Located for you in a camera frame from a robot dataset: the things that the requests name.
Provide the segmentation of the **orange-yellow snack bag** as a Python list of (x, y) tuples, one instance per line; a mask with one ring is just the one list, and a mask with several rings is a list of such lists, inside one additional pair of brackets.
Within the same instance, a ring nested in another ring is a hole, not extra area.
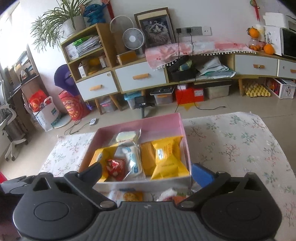
[(89, 166), (91, 166), (96, 162), (99, 162), (101, 164), (102, 176), (98, 180), (98, 183), (106, 181), (106, 179), (109, 177), (109, 174), (107, 171), (107, 161), (113, 159), (116, 149), (117, 149), (117, 146), (109, 146), (109, 147), (97, 149), (95, 151)]

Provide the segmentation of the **red candy packet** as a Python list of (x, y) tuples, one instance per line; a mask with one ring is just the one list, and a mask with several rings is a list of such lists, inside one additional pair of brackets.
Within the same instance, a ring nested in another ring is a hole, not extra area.
[(124, 159), (107, 160), (107, 172), (116, 181), (123, 181), (126, 176), (126, 161)]

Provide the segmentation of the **large yellow snack bag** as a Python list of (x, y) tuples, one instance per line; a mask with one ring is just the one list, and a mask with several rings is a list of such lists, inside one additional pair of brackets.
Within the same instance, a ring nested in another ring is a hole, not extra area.
[(152, 141), (156, 167), (151, 180), (189, 176), (189, 171), (181, 159), (182, 138), (182, 136), (177, 136)]

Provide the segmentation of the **white orange biscuit packet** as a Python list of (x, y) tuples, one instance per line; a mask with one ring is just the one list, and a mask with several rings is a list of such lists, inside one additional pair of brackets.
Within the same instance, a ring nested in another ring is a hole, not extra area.
[(142, 202), (144, 193), (141, 191), (113, 190), (107, 197), (120, 205), (121, 202)]

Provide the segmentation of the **white blue bread packet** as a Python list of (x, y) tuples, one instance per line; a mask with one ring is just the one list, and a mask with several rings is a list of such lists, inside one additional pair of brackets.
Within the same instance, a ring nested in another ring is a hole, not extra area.
[(144, 180), (146, 178), (137, 145), (119, 146), (114, 157), (125, 161), (126, 171), (123, 181)]

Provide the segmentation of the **white green-logo snack bag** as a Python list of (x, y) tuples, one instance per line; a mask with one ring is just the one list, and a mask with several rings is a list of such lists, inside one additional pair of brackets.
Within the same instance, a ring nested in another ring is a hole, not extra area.
[(142, 130), (124, 131), (114, 135), (110, 141), (110, 145), (129, 146), (136, 145), (140, 139)]

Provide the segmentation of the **floral tablecloth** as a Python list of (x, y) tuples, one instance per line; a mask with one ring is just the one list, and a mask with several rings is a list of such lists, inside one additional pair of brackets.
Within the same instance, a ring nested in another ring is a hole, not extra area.
[(183, 136), (182, 161), (193, 170), (200, 164), (213, 172), (234, 177), (255, 173), (269, 190), (282, 213), (276, 240), (295, 240), (295, 175), (280, 144), (263, 120), (252, 113), (236, 112), (182, 119), (167, 114), (99, 128), (94, 133), (60, 136), (41, 171), (62, 176), (80, 171), (97, 149), (116, 134), (141, 130), (142, 143)]

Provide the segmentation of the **yellow egg tray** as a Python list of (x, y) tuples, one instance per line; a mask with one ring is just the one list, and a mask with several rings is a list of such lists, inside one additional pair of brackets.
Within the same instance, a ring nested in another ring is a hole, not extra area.
[(248, 97), (271, 97), (271, 93), (259, 83), (251, 83), (244, 87), (246, 96)]

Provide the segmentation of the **purple plush toy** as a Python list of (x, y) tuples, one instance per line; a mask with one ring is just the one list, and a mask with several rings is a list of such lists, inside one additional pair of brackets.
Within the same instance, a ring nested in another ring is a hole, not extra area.
[(56, 70), (54, 82), (57, 87), (69, 92), (72, 96), (80, 94), (67, 64), (61, 65)]

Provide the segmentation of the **wooden white TV cabinet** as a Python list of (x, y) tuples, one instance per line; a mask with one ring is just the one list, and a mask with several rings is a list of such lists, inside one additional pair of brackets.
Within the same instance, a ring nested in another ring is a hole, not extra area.
[[(99, 38), (101, 47), (72, 60), (66, 51), (67, 46), (82, 37), (91, 35)], [(84, 101), (96, 100), (100, 97), (117, 93), (124, 94), (183, 82), (180, 77), (173, 80), (173, 75), (169, 71), (169, 68), (180, 61), (182, 57), (173, 64), (156, 70), (150, 68), (145, 57), (120, 65), (116, 57), (114, 37), (107, 24), (92, 25), (69, 37), (61, 43), (61, 50)], [(107, 67), (82, 77), (78, 71), (79, 64), (84, 59), (99, 56), (100, 53), (105, 54)], [(281, 58), (276, 55), (267, 55), (264, 52), (183, 57), (195, 59), (197, 66), (201, 65), (202, 61), (206, 59), (219, 57), (222, 64), (235, 72), (233, 78), (238, 79), (239, 82), (242, 82), (243, 79), (256, 79), (260, 77), (295, 79), (295, 60)]]

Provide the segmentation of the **pink floral cloth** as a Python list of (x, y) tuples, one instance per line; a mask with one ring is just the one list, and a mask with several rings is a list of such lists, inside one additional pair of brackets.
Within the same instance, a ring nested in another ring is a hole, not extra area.
[(231, 53), (256, 52), (246, 44), (229, 41), (180, 42), (147, 48), (145, 58), (153, 70), (169, 66), (183, 56), (213, 56)]

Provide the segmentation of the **orange fruit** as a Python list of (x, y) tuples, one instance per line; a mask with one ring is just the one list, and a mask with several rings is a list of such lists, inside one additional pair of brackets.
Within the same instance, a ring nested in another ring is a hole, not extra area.
[(273, 55), (274, 54), (274, 48), (272, 44), (266, 44), (263, 48), (264, 52), (268, 55)]
[(260, 37), (260, 32), (254, 27), (248, 28), (247, 33), (253, 39), (258, 39)]

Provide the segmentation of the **white desk fan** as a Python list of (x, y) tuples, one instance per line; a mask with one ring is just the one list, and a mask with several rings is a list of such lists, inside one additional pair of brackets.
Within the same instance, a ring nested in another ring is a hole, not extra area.
[(144, 33), (138, 28), (129, 28), (124, 31), (122, 36), (123, 43), (126, 48), (134, 50), (138, 58), (144, 58), (144, 44), (145, 36)]

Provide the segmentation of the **potted green plant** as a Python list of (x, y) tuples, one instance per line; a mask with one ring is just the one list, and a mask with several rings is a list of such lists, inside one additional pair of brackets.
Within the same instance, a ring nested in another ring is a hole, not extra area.
[(31, 26), (33, 45), (38, 52), (46, 47), (59, 47), (62, 38), (62, 25), (69, 20), (74, 28), (74, 18), (82, 15), (82, 8), (92, 1), (57, 1), (57, 6), (38, 16)]

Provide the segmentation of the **framed cat picture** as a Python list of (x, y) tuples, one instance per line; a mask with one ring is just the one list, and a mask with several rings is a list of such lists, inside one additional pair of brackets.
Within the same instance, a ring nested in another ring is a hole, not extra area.
[(152, 48), (175, 43), (175, 34), (168, 8), (134, 14), (137, 26), (145, 36), (145, 47)]

